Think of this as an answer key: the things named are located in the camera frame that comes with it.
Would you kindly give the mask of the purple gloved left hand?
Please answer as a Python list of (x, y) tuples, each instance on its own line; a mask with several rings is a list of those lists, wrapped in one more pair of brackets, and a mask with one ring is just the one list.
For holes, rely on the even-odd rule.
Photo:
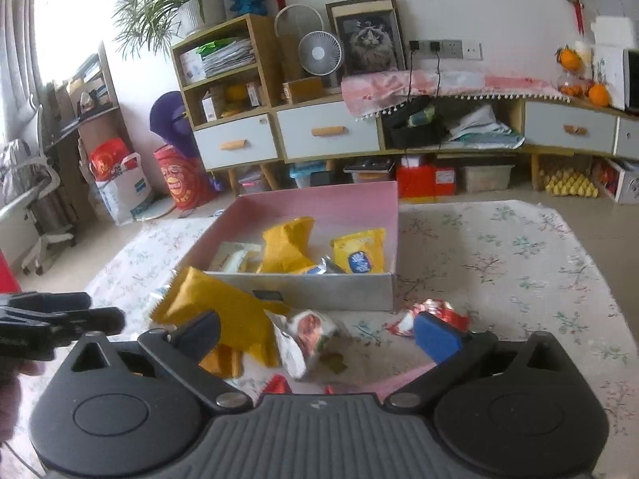
[(38, 361), (15, 358), (1, 358), (0, 363), (0, 442), (6, 443), (14, 434), (18, 421), (18, 411), (22, 401), (20, 377), (38, 376), (43, 373), (44, 364)]

